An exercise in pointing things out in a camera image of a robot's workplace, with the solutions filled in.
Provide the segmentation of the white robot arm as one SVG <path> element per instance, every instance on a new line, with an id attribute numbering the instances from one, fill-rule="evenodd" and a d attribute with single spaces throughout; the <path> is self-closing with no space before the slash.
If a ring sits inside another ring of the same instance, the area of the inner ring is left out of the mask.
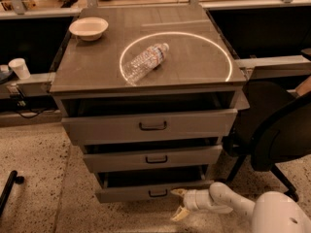
<path id="1" fill-rule="evenodd" d="M 183 198 L 172 220 L 185 218 L 190 212 L 205 211 L 229 214 L 235 211 L 251 222 L 252 233 L 311 233 L 311 219 L 289 196 L 276 191 L 263 193 L 256 202 L 215 182 L 208 189 L 172 189 Z"/>

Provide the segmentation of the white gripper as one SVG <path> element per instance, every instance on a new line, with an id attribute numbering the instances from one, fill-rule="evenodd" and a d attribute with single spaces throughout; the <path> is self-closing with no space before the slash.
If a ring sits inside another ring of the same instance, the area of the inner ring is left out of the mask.
<path id="1" fill-rule="evenodd" d="M 187 190 L 184 188 L 176 188 L 172 189 L 171 193 L 184 198 L 183 202 L 185 205 L 185 207 L 178 207 L 176 213 L 171 217 L 172 221 L 180 221 L 186 218 L 190 214 L 190 211 L 210 210 L 213 206 L 213 199 L 208 189 Z"/>

